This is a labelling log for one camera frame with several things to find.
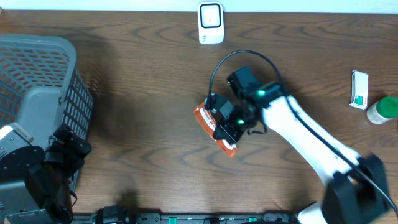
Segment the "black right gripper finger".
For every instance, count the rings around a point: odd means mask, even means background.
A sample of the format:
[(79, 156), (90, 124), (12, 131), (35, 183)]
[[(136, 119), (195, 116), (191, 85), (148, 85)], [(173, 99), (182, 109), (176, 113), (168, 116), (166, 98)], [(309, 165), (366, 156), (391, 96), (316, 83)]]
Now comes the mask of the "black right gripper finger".
[(236, 112), (232, 111), (229, 115), (220, 118), (216, 125), (217, 130), (235, 131), (236, 130)]
[(230, 144), (237, 143), (241, 138), (241, 131), (229, 124), (218, 124), (213, 133), (215, 140), (226, 140)]

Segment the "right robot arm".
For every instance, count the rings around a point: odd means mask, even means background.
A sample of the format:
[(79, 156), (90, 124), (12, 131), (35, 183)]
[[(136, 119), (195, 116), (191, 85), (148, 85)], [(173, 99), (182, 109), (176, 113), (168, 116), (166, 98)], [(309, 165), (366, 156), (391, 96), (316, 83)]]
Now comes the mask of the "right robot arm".
[(233, 72), (227, 82), (239, 105), (214, 95), (222, 119), (213, 138), (236, 149), (241, 136), (262, 123), (282, 136), (314, 169), (326, 187), (322, 202), (299, 211), (299, 223), (371, 223), (397, 206), (389, 195), (384, 164), (376, 155), (361, 156), (314, 121), (286, 94), (283, 85), (261, 83), (248, 67)]

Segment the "grey plastic shopping basket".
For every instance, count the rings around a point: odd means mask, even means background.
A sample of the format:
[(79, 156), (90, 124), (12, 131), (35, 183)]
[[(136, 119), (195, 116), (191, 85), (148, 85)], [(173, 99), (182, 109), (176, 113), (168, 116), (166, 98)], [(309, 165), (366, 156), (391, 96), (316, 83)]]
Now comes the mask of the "grey plastic shopping basket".
[(94, 103), (76, 60), (61, 37), (1, 35), (1, 159), (25, 143), (47, 151), (63, 125), (87, 140)]

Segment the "white green toothpaste box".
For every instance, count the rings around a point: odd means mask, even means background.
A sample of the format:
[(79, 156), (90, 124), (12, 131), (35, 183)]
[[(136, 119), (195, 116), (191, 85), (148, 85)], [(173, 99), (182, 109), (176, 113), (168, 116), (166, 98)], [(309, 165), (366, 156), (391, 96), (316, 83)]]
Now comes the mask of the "white green toothpaste box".
[(365, 110), (368, 107), (369, 75), (358, 70), (352, 70), (352, 92), (350, 106)]

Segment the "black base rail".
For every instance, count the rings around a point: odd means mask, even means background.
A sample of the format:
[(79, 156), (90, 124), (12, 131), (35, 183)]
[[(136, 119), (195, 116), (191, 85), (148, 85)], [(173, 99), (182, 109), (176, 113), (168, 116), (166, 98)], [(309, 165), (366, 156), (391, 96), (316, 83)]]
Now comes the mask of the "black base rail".
[(73, 223), (131, 224), (299, 224), (290, 212), (266, 213), (163, 213), (160, 210), (128, 210), (119, 205), (106, 206), (95, 213), (75, 214)]

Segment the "white barcode scanner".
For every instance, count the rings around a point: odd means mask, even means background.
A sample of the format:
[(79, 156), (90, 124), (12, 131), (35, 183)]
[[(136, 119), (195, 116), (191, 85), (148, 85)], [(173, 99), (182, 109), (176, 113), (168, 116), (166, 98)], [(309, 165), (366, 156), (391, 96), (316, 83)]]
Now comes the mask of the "white barcode scanner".
[(201, 44), (220, 44), (224, 41), (223, 6), (220, 2), (201, 2), (198, 5), (198, 40)]

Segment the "green lid jar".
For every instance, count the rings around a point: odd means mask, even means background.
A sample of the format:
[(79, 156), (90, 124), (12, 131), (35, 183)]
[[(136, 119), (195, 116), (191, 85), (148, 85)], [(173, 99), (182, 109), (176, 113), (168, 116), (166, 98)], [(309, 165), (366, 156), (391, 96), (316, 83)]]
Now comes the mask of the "green lid jar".
[(366, 116), (373, 124), (383, 124), (397, 117), (397, 98), (386, 96), (370, 106)]

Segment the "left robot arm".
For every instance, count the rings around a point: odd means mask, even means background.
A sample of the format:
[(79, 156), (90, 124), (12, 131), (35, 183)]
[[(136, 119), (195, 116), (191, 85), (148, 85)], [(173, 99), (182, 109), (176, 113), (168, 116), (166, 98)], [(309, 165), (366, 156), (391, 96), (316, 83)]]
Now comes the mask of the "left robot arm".
[(48, 149), (17, 123), (1, 128), (1, 221), (71, 223), (77, 196), (70, 179), (83, 167), (91, 145), (66, 124)]

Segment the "orange chocolate bar wrapper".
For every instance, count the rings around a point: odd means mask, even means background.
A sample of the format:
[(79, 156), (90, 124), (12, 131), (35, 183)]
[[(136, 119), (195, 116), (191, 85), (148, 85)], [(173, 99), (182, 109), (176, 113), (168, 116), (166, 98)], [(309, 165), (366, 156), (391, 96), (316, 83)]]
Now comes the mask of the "orange chocolate bar wrapper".
[(217, 143), (219, 148), (230, 158), (232, 158), (237, 149), (238, 146), (236, 144), (230, 144), (227, 140), (221, 139), (221, 140), (216, 140), (213, 135), (215, 133), (216, 129), (216, 121), (214, 117), (212, 117), (211, 113), (205, 109), (205, 102), (197, 106), (193, 110), (193, 114), (196, 118), (196, 120), (199, 122), (201, 127), (205, 130), (205, 132), (214, 140), (214, 142)]

